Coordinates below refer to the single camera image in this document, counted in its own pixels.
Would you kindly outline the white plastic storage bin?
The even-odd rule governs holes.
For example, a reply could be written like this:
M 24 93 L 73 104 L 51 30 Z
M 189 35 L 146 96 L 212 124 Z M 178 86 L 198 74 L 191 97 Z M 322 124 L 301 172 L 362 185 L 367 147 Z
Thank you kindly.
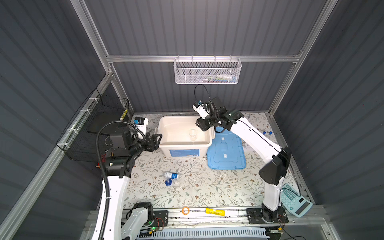
M 167 157 L 204 157 L 215 138 L 214 129 L 203 132 L 196 126 L 198 116 L 162 117 L 156 128 L 163 134 L 159 149 Z M 196 129 L 197 140 L 191 141 L 189 131 Z

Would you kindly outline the clear glass flask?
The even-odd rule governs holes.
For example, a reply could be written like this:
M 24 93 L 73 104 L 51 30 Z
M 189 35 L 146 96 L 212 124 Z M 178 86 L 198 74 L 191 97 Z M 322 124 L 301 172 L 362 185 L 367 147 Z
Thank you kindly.
M 198 132 L 196 129 L 191 129 L 189 131 L 189 134 L 190 134 L 190 139 L 191 141 L 196 141 L 197 140 L 197 135 L 198 135 Z

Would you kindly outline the blue base graduated cylinder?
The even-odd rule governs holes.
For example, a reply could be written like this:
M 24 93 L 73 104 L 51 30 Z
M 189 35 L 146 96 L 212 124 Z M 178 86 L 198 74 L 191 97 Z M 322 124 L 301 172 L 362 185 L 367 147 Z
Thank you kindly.
M 167 187 L 178 188 L 181 186 L 181 181 L 179 179 L 166 179 L 165 185 Z

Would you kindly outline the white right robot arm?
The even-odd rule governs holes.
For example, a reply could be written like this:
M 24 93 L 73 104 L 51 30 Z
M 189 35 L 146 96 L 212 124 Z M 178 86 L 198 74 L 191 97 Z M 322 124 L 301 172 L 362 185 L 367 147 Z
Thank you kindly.
M 238 110 L 227 110 L 219 98 L 207 102 L 195 101 L 193 109 L 199 114 L 196 126 L 206 132 L 221 127 L 232 132 L 247 143 L 264 161 L 259 176 L 265 183 L 262 203 L 262 218 L 266 223 L 279 220 L 281 209 L 281 189 L 290 166 L 292 151 L 282 148 L 265 137 Z

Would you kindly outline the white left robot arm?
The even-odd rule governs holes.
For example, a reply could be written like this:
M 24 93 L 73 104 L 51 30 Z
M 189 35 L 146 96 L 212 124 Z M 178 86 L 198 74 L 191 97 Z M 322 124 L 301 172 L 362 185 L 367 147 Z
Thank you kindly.
M 159 149 L 162 134 L 146 131 L 149 120 L 136 117 L 133 123 L 112 121 L 104 125 L 96 136 L 96 144 L 105 128 L 119 124 L 110 134 L 112 147 L 101 153 L 96 147 L 98 162 L 103 177 L 103 192 L 93 240 L 134 240 L 141 230 L 151 232 L 155 219 L 153 205 L 149 202 L 135 204 L 122 222 L 126 188 L 130 182 L 135 161 L 143 152 Z

